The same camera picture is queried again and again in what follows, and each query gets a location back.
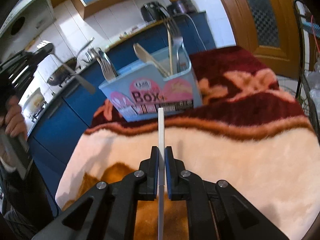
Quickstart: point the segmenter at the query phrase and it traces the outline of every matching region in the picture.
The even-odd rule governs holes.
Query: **fork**
[[[65,69],[68,70],[90,94],[95,93],[96,89],[92,84],[90,84],[87,80],[85,80],[82,76],[80,76],[72,68],[70,68],[66,63],[64,63],[60,58],[58,58],[58,56],[54,53],[54,45],[51,42],[42,41],[40,44],[37,45],[37,48],[46,48],[47,52],[49,54],[54,55],[56,59],[62,63]]]
[[[184,47],[183,38],[179,30],[179,27],[176,24],[176,21],[172,17],[165,18],[164,25],[170,33],[173,41],[172,50],[174,53],[176,53],[176,72],[179,73],[181,71],[179,62],[179,49],[180,47]]]

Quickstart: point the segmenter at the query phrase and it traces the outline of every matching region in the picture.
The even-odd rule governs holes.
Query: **dark clothing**
[[[53,220],[46,188],[34,163],[22,180],[17,171],[7,172],[0,162],[0,183],[4,197],[14,208],[4,218],[19,240],[31,239]]]

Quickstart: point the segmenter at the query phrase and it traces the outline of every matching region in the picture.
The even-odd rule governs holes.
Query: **cream blanket section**
[[[138,169],[157,142],[157,132],[126,137],[99,130],[82,135],[59,183],[58,205],[76,196],[84,172],[100,178],[116,162]],[[302,239],[320,211],[320,148],[308,129],[236,141],[171,127],[165,129],[165,145],[202,179],[231,183],[291,240]]]

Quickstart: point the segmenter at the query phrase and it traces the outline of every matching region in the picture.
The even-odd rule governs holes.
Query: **checkered glass pattern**
[[[247,0],[257,29],[258,44],[279,47],[276,17],[270,0]]]

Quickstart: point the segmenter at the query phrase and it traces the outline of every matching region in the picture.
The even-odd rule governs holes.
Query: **cabinet handle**
[[[69,91],[69,93],[66,95],[66,98],[68,98],[79,86],[80,86],[79,83],[78,83],[77,85],[75,85],[75,86]]]
[[[61,104],[62,104],[62,101],[60,101],[60,102],[55,106],[55,108],[52,110],[52,112],[48,115],[48,118],[47,118],[47,119],[50,119],[50,118],[53,116],[53,114],[57,111],[57,109],[61,106]]]

